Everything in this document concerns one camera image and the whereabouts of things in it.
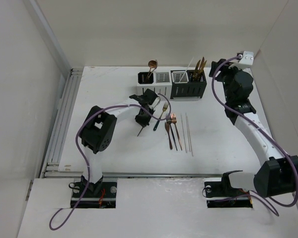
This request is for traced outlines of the gold fork dark handle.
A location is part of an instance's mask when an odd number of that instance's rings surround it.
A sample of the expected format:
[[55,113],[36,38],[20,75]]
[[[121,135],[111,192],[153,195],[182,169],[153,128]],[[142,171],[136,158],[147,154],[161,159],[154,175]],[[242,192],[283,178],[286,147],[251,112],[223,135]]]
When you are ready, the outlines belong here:
[[153,131],[156,131],[156,130],[157,130],[158,125],[159,125],[159,123],[160,123],[160,119],[162,119],[163,114],[167,111],[168,106],[169,106],[169,103],[168,103],[168,102],[164,103],[163,108],[162,108],[162,113],[161,113],[161,115],[160,115],[160,117],[159,117],[159,120],[158,120],[158,121],[156,122],[156,124],[154,125],[154,127],[153,127]]

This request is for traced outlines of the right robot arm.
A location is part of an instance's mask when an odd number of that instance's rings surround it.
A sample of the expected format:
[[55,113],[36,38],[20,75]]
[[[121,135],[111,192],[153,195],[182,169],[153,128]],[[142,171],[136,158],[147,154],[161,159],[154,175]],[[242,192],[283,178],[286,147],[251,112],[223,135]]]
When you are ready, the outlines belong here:
[[298,156],[290,156],[260,123],[249,95],[253,90],[253,77],[230,59],[211,64],[209,76],[222,83],[226,116],[244,135],[255,152],[260,169],[256,173],[242,170],[226,172],[221,181],[211,182],[212,197],[233,196],[238,189],[253,190],[263,198],[295,193],[298,199]]

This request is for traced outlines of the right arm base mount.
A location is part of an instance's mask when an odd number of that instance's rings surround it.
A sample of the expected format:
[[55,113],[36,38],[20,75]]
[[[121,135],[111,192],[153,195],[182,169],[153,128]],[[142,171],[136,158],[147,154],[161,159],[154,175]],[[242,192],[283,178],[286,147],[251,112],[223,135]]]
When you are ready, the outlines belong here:
[[221,177],[204,179],[204,197],[208,208],[253,208],[249,192],[233,188],[229,175],[240,171],[230,171]]

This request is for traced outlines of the large copper spoon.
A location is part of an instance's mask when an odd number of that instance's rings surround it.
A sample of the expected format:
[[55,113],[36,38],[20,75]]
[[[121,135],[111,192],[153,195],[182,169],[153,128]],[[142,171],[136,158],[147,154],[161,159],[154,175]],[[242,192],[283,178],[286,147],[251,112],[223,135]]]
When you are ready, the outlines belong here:
[[157,60],[150,60],[148,62],[148,66],[149,66],[149,71],[148,71],[148,74],[147,74],[147,79],[150,78],[151,74],[157,69],[157,65],[158,65],[158,62]]

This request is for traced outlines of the gold knife black handle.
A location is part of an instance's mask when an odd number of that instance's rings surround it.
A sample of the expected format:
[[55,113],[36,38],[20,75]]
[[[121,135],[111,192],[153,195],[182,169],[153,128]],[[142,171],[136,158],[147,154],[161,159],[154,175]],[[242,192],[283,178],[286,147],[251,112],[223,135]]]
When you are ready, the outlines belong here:
[[200,70],[200,81],[203,81],[203,73],[204,73],[204,68],[206,66],[207,60],[203,62]]

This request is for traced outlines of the copper knife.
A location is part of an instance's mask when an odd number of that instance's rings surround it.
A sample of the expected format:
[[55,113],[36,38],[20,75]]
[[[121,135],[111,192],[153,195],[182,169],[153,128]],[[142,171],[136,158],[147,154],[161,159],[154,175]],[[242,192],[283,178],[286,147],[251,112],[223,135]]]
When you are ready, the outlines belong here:
[[204,62],[205,62],[205,58],[203,57],[203,58],[202,58],[202,61],[201,61],[201,64],[200,64],[200,66],[199,66],[199,69],[198,69],[197,76],[196,76],[196,79],[197,79],[198,81],[200,81],[200,80],[199,80],[199,78],[200,78],[200,73],[202,72],[202,66],[203,66]]

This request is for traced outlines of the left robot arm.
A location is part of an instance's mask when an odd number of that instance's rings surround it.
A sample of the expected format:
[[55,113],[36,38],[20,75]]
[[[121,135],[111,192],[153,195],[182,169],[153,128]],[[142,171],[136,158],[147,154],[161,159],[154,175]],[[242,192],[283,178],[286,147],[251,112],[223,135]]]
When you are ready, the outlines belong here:
[[149,126],[152,118],[161,121],[155,117],[155,107],[161,101],[161,94],[147,89],[141,95],[131,95],[129,98],[117,105],[101,108],[93,106],[87,114],[84,123],[75,136],[75,143],[78,151],[86,162],[86,170],[80,179],[80,186],[89,196],[97,196],[101,192],[103,173],[101,166],[93,164],[81,147],[89,149],[93,154],[104,151],[110,145],[116,124],[128,117],[134,116],[135,122],[145,128]]

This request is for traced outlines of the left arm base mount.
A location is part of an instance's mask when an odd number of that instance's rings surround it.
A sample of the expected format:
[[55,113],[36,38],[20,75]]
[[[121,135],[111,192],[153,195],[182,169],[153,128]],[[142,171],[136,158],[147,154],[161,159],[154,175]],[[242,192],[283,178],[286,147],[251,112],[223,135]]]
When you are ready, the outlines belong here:
[[[96,184],[96,189],[91,191],[88,189],[76,208],[78,209],[112,209],[116,208],[116,195],[117,195],[117,181],[101,181]],[[72,190],[71,208],[79,200],[85,186],[80,182],[69,183],[69,188]]]

